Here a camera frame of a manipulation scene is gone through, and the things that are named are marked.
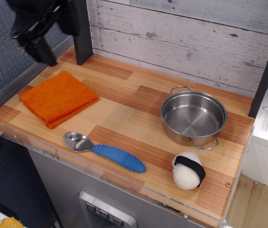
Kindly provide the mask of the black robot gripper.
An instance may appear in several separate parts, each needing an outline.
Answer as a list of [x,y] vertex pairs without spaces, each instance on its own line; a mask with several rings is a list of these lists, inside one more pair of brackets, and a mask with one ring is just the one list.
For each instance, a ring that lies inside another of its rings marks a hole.
[[38,63],[51,67],[57,65],[56,57],[42,36],[55,23],[58,23],[63,33],[79,35],[75,2],[73,0],[9,0],[7,3],[16,14],[10,34],[13,39],[18,40],[22,51]]

